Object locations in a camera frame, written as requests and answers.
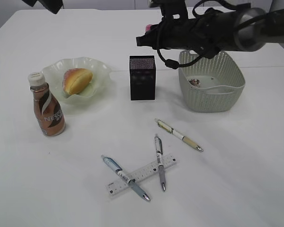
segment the glass bowl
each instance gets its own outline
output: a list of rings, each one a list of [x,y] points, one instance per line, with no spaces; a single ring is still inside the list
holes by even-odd
[[[68,95],[63,90],[63,76],[67,70],[84,68],[91,70],[93,78],[87,87],[80,93]],[[58,101],[68,104],[81,103],[90,100],[96,92],[102,90],[110,79],[111,69],[103,62],[88,57],[62,59],[41,71],[50,86],[52,94]]]

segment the beige pen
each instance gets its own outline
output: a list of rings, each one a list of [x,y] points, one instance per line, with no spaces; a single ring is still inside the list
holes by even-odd
[[[163,121],[161,121],[157,118],[155,119],[155,121],[156,121],[156,123],[158,124],[159,127],[165,129],[168,133],[173,134],[175,137],[179,138],[180,140],[185,142],[187,145],[191,146],[193,149],[200,151],[200,152],[203,152],[203,149],[198,144],[193,142],[190,138],[186,137],[185,135],[182,135],[180,132],[173,129],[168,124],[164,123]]]

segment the pen tip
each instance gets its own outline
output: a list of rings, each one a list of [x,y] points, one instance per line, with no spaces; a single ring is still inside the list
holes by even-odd
[[[165,192],[165,183],[161,183],[161,186],[162,186],[162,190]]]
[[[204,150],[202,149],[202,147],[197,146],[198,151],[203,152]]]
[[[150,202],[151,199],[149,198],[149,196],[147,194],[143,194],[143,198],[147,201]]]

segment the nescafe bottle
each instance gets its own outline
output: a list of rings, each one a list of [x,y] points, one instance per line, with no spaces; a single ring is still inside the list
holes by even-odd
[[[30,89],[34,94],[34,112],[42,132],[46,136],[56,136],[65,128],[64,116],[57,99],[49,90],[41,72],[28,76]]]

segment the black box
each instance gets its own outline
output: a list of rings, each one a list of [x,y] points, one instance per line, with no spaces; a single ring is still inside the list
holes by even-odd
[[[156,64],[152,56],[130,56],[131,100],[154,100]]]

